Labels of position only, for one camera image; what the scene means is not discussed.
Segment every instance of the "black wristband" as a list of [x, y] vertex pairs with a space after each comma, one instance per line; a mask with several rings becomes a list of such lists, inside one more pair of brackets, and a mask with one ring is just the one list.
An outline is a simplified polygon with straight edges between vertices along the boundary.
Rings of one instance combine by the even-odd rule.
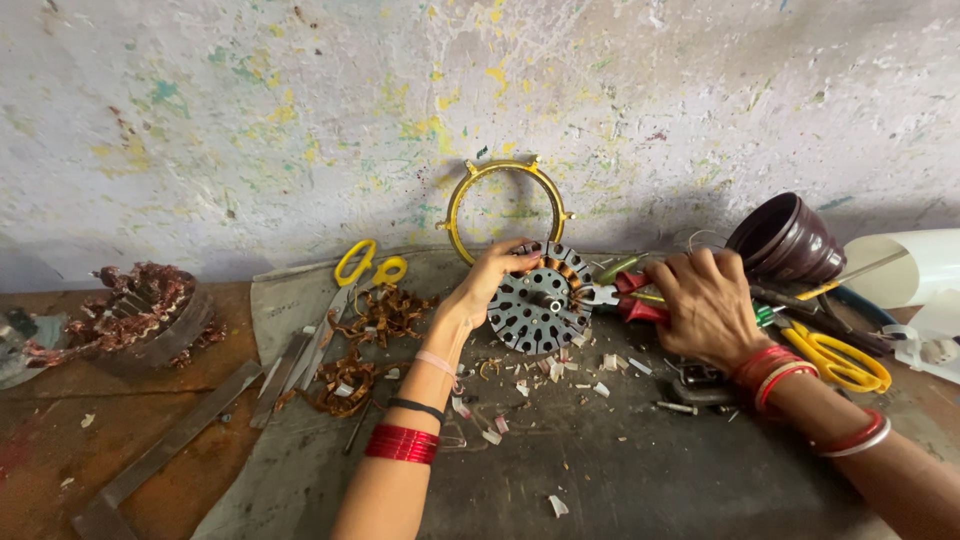
[[398, 406], [400, 408], [409, 408], [410, 410], [425, 412], [440, 421], [441, 426], [444, 424], [444, 414], [432, 406], [427, 406], [400, 398], [390, 398], [390, 401], [387, 402], [387, 406]]

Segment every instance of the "fan motor part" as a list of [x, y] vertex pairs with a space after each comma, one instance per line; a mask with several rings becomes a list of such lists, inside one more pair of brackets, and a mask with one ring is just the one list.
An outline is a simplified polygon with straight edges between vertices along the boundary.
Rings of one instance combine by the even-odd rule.
[[516, 171], [533, 178], [537, 181], [537, 184], [540, 184], [540, 186], [546, 190], [547, 197], [550, 198], [550, 206], [553, 209], [553, 224], [550, 228], [551, 242], [559, 242], [561, 236], [564, 235], [564, 221], [577, 217], [573, 212], [564, 211], [564, 201], [560, 198], [560, 191], [557, 190], [556, 185], [553, 184], [550, 177], [546, 176], [546, 174], [538, 168], [539, 164], [540, 156], [533, 156], [533, 159], [530, 160], [529, 163], [519, 160], [494, 160], [479, 167], [471, 163], [470, 160], [464, 161], [464, 165], [467, 167], [467, 175], [457, 184], [456, 189], [453, 190], [453, 196], [450, 197], [450, 204], [446, 209], [446, 221], [437, 222], [436, 227], [438, 230], [446, 229], [450, 237], [450, 243], [453, 244], [453, 249], [457, 251], [457, 254], [459, 254], [468, 265], [473, 266], [475, 259], [467, 251], [463, 241], [460, 239], [460, 232], [457, 229], [457, 211], [464, 200], [464, 196], [467, 194], [467, 190], [481, 178], [491, 173], [496, 171]]
[[554, 353], [589, 324], [592, 307], [573, 302], [574, 291], [593, 283], [590, 268], [575, 251], [559, 242], [530, 242], [517, 255], [541, 251], [529, 272], [503, 277], [487, 305], [487, 319], [507, 347], [526, 355]]

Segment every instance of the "left hand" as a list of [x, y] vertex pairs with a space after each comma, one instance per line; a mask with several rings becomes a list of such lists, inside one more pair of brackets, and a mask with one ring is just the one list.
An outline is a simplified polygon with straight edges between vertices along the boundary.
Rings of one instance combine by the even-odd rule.
[[487, 304], [496, 294], [503, 277], [510, 272], [533, 270], [540, 252], [530, 255], [509, 255], [510, 250], [530, 242], [529, 238], [513, 238], [493, 244], [473, 263], [464, 282], [441, 304], [439, 310], [463, 316], [473, 328], [487, 320]]

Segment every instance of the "white bangle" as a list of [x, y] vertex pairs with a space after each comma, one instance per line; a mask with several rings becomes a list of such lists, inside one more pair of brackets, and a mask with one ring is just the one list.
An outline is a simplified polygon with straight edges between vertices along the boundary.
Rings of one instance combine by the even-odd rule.
[[876, 434], [874, 434], [873, 437], [870, 437], [869, 439], [863, 441], [862, 443], [860, 443], [860, 444], [858, 444], [858, 445], [856, 445], [856, 446], [854, 446], [854, 447], [847, 448], [846, 450], [838, 450], [838, 451], [836, 451], [836, 452], [823, 452], [823, 453], [820, 453], [819, 456], [821, 456], [821, 457], [843, 457], [843, 456], [845, 456], [845, 455], [859, 454], [859, 453], [861, 453], [861, 452], [863, 452], [863, 451], [865, 451], [865, 450], [867, 450], [867, 449], [870, 449], [870, 448], [872, 448], [872, 447], [880, 444], [880, 442], [881, 442], [883, 439], [887, 438], [887, 435], [890, 434], [890, 429], [891, 429], [891, 428], [892, 428], [892, 425], [891, 425], [891, 423], [890, 423], [890, 418], [887, 417], [887, 416], [884, 416], [884, 417], [883, 417], [883, 427], [880, 428], [880, 431], [878, 431]]

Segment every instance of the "yellow scissor handle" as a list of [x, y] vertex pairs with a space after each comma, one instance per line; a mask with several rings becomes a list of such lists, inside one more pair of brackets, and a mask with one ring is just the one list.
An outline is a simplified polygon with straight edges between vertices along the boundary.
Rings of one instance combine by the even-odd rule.
[[[793, 328], [797, 336], [806, 344], [808, 350], [814, 354], [814, 356], [810, 358], [813, 360], [813, 363], [817, 365], [817, 369], [819, 369], [820, 373], [828, 380], [832, 380], [852, 392], [876, 392], [877, 394], [882, 394], [890, 387], [890, 383], [892, 382], [890, 373], [887, 372], [879, 362], [866, 353], [839, 339], [834, 339], [821, 333], [811, 333], [805, 326], [796, 321], [793, 321]], [[856, 364], [834, 353], [827, 347], [831, 347], [852, 357], [869, 368], [873, 373], [871, 374], [864, 371]]]
[[373, 275], [373, 284], [396, 283], [407, 273], [407, 259], [403, 257], [390, 257], [384, 260], [376, 267], [376, 274]]
[[[347, 265], [353, 256], [360, 252], [364, 248], [370, 248], [367, 250], [367, 253], [363, 255], [363, 258], [360, 259], [360, 262], [357, 264], [357, 267], [353, 270], [353, 273], [349, 276], [343, 277], [340, 275], [344, 271], [344, 266]], [[356, 243], [355, 246], [350, 248], [350, 251], [340, 259], [340, 262], [337, 263], [337, 267], [333, 270], [333, 278], [337, 280], [337, 284], [340, 286], [347, 286], [350, 283], [357, 281], [360, 278], [360, 275], [364, 273], [368, 268], [372, 266], [371, 260], [373, 256], [376, 255], [376, 240], [367, 238], [366, 240], [360, 240]]]

